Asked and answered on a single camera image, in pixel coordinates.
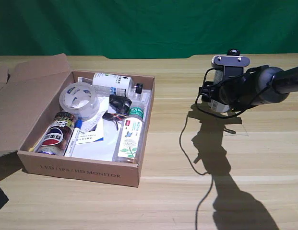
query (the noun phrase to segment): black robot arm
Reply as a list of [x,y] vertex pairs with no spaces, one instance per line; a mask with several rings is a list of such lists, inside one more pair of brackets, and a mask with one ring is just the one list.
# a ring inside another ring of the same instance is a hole
[[[243,111],[261,104],[279,103],[290,92],[298,92],[298,67],[283,71],[265,65],[243,73],[249,59],[239,56],[239,51],[234,52],[236,56],[231,54],[214,56],[214,81],[205,81],[199,90],[202,100],[210,103],[215,112]],[[218,111],[216,105],[227,107]]]

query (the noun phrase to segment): open cardboard box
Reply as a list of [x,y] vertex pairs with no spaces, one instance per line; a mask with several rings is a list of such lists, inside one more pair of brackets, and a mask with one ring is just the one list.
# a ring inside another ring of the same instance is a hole
[[18,64],[8,80],[0,67],[0,156],[16,152],[28,173],[138,187],[150,115],[154,99],[152,76],[130,76],[152,90],[135,164],[47,155],[28,150],[61,111],[59,95],[78,77],[93,78],[95,72],[70,70],[65,54]]

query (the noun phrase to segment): green backdrop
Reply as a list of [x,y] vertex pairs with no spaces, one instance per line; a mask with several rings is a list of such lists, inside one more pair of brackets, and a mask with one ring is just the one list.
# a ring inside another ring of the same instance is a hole
[[298,53],[298,0],[0,0],[0,55]]

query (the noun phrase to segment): roll of packing tape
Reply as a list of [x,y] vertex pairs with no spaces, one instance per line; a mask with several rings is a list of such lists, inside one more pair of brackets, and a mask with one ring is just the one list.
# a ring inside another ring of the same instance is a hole
[[59,103],[64,111],[83,121],[92,118],[99,110],[99,101],[92,85],[73,83],[60,94]]

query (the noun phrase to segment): spray bottle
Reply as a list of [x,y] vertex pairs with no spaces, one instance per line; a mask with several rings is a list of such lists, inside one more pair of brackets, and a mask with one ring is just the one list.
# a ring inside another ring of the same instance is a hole
[[118,141],[116,144],[113,161],[134,163],[139,152],[139,140],[143,131],[144,104],[141,102],[143,85],[137,83],[135,95],[131,98],[132,103],[129,115],[122,120]]

